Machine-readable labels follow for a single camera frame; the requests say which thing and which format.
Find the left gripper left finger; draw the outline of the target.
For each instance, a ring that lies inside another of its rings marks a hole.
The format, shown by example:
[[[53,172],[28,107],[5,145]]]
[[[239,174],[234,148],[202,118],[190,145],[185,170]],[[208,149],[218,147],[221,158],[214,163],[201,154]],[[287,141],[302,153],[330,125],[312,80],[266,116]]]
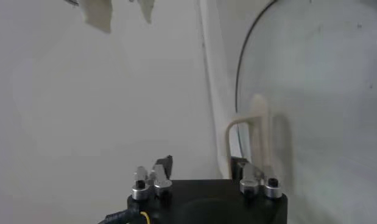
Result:
[[[168,155],[158,159],[150,173],[146,168],[139,166],[134,174],[132,198],[134,200],[147,200],[151,195],[156,198],[166,198],[171,194],[173,157]]]

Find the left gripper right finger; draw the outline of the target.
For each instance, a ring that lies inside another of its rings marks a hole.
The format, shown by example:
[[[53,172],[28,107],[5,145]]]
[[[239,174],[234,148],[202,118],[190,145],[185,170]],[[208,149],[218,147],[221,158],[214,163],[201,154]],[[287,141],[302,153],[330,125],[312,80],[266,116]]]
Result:
[[[230,162],[232,180],[239,184],[240,192],[247,198],[263,194],[266,198],[281,198],[281,181],[270,165],[254,166],[245,158],[232,156]]]

